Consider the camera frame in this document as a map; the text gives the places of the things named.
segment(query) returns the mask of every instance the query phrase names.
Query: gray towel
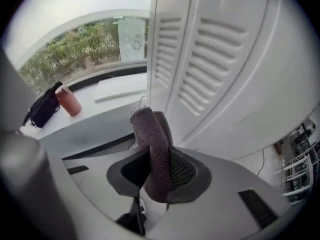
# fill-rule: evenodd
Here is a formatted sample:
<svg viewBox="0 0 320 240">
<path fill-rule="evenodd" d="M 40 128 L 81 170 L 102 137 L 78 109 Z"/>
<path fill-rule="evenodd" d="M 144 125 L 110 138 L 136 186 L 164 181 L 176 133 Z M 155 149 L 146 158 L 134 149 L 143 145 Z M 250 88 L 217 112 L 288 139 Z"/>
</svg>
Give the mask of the gray towel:
<svg viewBox="0 0 320 240">
<path fill-rule="evenodd" d="M 145 106 L 131 112 L 130 122 L 139 147 L 150 147 L 151 173 L 144 190 L 152 200 L 166 203 L 166 196 L 172 190 L 169 159 L 172 136 L 165 115 Z"/>
</svg>

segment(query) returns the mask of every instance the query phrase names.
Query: pink tumbler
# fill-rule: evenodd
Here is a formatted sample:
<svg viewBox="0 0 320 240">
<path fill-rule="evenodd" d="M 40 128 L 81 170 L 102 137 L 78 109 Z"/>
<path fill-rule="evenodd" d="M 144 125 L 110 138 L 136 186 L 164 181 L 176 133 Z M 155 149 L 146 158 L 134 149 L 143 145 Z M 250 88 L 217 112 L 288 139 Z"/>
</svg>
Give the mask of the pink tumbler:
<svg viewBox="0 0 320 240">
<path fill-rule="evenodd" d="M 82 107 L 79 101 L 66 85 L 61 85 L 56 89 L 55 96 L 58 98 L 60 105 L 70 116 L 74 117 L 81 111 Z"/>
</svg>

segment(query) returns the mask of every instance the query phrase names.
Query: white louvered door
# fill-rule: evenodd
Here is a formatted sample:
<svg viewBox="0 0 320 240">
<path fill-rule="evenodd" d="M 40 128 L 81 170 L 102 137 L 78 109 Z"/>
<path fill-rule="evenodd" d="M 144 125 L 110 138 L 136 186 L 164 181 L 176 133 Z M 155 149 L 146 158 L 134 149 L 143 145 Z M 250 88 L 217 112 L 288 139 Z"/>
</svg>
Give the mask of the white louvered door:
<svg viewBox="0 0 320 240">
<path fill-rule="evenodd" d="M 150 105 L 176 146 L 237 159 L 320 102 L 319 41 L 295 0 L 157 0 L 154 22 Z"/>
<path fill-rule="evenodd" d="M 148 49 L 152 71 L 150 105 L 153 110 L 165 111 L 184 38 L 190 0 L 157 0 L 154 26 L 149 29 L 153 38 Z"/>
</svg>

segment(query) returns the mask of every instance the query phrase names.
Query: window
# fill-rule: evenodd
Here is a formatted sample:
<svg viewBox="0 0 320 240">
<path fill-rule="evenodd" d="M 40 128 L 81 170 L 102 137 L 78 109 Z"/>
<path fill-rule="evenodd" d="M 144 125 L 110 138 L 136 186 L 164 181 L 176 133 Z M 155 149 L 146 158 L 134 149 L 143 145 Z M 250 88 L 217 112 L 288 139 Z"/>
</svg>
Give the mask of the window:
<svg viewBox="0 0 320 240">
<path fill-rule="evenodd" d="M 147 57 L 149 20 L 117 16 L 71 29 L 38 50 L 18 71 L 39 95 L 55 82 L 71 83 L 118 63 Z"/>
</svg>

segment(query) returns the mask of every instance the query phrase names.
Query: black bag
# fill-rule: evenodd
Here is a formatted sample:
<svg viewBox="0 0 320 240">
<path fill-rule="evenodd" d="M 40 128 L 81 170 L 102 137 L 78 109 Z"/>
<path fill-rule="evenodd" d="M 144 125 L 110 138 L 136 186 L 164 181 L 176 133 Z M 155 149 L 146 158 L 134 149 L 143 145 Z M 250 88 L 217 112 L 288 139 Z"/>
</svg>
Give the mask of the black bag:
<svg viewBox="0 0 320 240">
<path fill-rule="evenodd" d="M 62 85 L 62 82 L 57 82 L 33 103 L 24 118 L 23 126 L 26 124 L 28 119 L 31 121 L 31 126 L 37 126 L 39 128 L 42 128 L 49 121 L 53 114 L 60 108 L 59 100 L 56 97 L 55 91 Z"/>
</svg>

